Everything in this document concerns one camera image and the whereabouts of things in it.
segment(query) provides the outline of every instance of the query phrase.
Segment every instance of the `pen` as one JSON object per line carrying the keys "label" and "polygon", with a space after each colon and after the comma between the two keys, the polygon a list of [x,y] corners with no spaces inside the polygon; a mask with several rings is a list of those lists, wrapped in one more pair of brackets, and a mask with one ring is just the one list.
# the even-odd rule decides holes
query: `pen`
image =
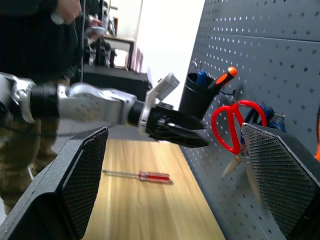
{"label": "pen", "polygon": [[207,86],[207,73],[204,70],[198,72],[195,84],[206,87]]}

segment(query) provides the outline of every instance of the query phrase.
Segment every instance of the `person's hand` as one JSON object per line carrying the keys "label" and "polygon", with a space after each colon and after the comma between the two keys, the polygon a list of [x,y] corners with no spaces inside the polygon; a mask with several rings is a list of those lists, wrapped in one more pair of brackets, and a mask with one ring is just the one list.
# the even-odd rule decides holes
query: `person's hand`
{"label": "person's hand", "polygon": [[80,0],[58,0],[55,12],[70,25],[82,12]]}
{"label": "person's hand", "polygon": [[[102,21],[100,21],[99,19],[96,19],[96,18],[91,19],[88,28],[91,28],[94,26],[102,26]],[[88,37],[90,40],[95,42],[99,39],[100,36],[97,35],[94,31],[92,31]]]}

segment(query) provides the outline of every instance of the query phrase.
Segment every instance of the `white wall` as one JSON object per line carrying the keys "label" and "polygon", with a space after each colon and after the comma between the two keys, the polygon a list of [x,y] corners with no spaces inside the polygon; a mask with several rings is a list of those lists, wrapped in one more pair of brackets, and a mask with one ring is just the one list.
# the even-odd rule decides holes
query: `white wall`
{"label": "white wall", "polygon": [[118,18],[118,37],[137,40],[142,0],[111,0],[110,14]]}
{"label": "white wall", "polygon": [[137,46],[152,84],[173,72],[180,85],[164,100],[177,110],[205,0],[143,0]]}

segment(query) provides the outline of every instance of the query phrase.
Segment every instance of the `pegboard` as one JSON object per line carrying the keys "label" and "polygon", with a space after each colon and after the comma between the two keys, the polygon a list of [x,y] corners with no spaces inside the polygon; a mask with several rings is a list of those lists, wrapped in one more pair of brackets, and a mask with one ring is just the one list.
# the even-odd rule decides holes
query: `pegboard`
{"label": "pegboard", "polygon": [[[206,0],[189,73],[196,72],[192,61],[201,61],[201,68],[214,78],[235,66],[238,75],[224,92],[237,88],[238,100],[264,102],[284,113],[287,132],[315,153],[319,22],[319,0]],[[216,96],[203,120],[210,126],[213,111],[231,103],[230,96]],[[248,109],[240,111],[246,114]],[[226,116],[221,114],[216,124],[231,144]],[[268,208],[250,189],[245,166],[221,179],[233,155],[216,140],[211,127],[202,133],[210,146],[181,150],[226,239],[285,240]]]}

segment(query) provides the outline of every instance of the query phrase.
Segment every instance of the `dark jacket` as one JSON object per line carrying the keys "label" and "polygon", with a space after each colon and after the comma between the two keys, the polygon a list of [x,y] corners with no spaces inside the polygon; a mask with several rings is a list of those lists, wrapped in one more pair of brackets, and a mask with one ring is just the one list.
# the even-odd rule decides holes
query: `dark jacket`
{"label": "dark jacket", "polygon": [[57,2],[0,0],[0,72],[36,83],[72,77],[81,60],[84,16],[56,25],[51,13]]}

